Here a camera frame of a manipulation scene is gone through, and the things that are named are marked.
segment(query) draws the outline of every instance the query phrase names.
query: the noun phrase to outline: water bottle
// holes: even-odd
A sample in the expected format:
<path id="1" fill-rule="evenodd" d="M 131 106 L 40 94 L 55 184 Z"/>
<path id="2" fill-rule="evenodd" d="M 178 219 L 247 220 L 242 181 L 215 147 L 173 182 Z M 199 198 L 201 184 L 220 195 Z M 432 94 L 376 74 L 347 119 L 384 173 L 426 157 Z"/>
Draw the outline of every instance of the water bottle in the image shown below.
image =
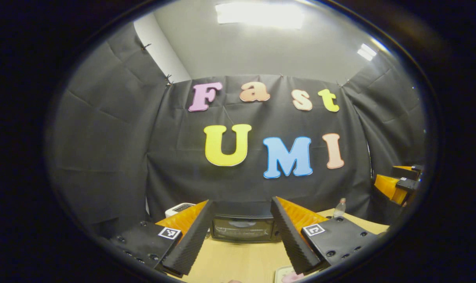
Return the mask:
<path id="1" fill-rule="evenodd" d="M 346 199 L 343 197 L 340 201 L 339 204 L 334 209 L 334 215 L 333 218 L 342 216 L 344 214 L 344 210 L 346 209 Z"/>

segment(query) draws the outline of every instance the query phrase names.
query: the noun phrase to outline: fisheye lens view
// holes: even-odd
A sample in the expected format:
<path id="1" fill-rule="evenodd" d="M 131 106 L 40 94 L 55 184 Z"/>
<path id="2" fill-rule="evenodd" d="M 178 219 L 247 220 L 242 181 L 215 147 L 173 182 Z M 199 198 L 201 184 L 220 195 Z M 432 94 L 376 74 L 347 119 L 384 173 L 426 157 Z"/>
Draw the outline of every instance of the fisheye lens view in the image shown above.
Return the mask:
<path id="1" fill-rule="evenodd" d="M 144 9 L 75 62 L 46 127 L 62 209 L 111 256 L 170 282 L 323 280 L 403 225 L 435 129 L 392 39 L 324 2 Z"/>

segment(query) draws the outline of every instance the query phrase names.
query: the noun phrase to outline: pink object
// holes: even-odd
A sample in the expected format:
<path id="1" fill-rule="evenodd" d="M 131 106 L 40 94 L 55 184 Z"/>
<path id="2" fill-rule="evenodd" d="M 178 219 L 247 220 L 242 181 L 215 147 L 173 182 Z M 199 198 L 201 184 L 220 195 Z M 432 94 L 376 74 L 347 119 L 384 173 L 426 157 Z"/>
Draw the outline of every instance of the pink object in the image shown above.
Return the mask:
<path id="1" fill-rule="evenodd" d="M 221 83 L 210 83 L 196 85 L 194 88 L 193 104 L 189 106 L 189 111 L 205 111 L 208 109 L 208 105 L 205 103 L 205 99 L 208 102 L 212 102 L 215 99 L 215 90 L 220 91 L 222 89 Z"/>
<path id="2" fill-rule="evenodd" d="M 291 273 L 287 274 L 286 276 L 283 276 L 282 282 L 283 283 L 292 283 L 292 282 L 295 282 L 295 281 L 297 281 L 301 278 L 304 278 L 303 274 L 297 275 L 296 272 L 291 272 Z"/>

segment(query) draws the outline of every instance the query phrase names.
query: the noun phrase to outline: table surface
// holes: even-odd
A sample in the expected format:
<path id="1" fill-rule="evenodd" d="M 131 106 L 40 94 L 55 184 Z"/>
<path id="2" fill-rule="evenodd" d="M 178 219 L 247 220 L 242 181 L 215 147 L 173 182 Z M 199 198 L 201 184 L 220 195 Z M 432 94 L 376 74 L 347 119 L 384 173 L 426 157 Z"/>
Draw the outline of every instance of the table surface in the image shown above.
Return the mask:
<path id="1" fill-rule="evenodd" d="M 334 208 L 319 212 L 332 215 Z M 384 232 L 388 226 L 369 222 L 347 213 L 343 217 L 371 233 Z M 278 268 L 290 266 L 282 242 L 234 244 L 216 241 L 212 237 L 203 242 L 189 275 L 177 278 L 187 283 L 273 283 Z"/>

